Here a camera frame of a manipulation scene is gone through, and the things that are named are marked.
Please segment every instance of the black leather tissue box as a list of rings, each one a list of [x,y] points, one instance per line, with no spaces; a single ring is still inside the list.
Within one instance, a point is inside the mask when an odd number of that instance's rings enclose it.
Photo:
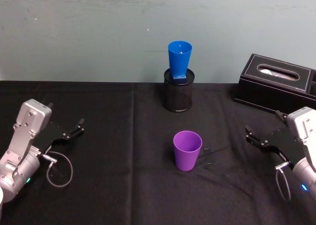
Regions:
[[[234,100],[272,113],[316,109],[316,71],[252,54],[240,75]]]

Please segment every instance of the mesh cylinder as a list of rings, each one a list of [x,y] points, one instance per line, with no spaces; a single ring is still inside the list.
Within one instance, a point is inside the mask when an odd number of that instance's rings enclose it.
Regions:
[[[192,87],[195,75],[187,70],[186,78],[173,79],[170,69],[164,72],[163,106],[173,112],[183,112],[192,106]]]

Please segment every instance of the black tablecloth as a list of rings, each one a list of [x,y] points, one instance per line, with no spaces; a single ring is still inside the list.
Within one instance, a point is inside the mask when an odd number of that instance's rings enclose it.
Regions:
[[[284,127],[273,114],[232,100],[235,84],[194,84],[193,106],[169,112],[162,84],[0,82],[0,153],[11,140],[21,104],[54,103],[52,121],[85,133],[60,149],[74,177],[52,187],[42,163],[31,182],[3,205],[1,224],[308,225],[316,202],[290,170],[292,200],[280,196],[274,155],[245,141],[245,125],[261,135]],[[203,147],[191,172],[177,170],[172,139],[200,134]]]

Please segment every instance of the gray-green wall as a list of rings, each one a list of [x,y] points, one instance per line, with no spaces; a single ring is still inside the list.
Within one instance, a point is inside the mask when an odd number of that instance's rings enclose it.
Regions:
[[[251,53],[314,69],[316,0],[0,0],[0,79],[162,82],[175,39],[196,82]]]

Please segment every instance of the purple plastic cup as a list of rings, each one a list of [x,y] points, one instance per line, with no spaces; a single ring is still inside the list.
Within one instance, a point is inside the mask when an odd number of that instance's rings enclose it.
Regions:
[[[192,170],[202,147],[201,137],[193,131],[180,131],[173,137],[173,144],[177,168],[181,171]]]

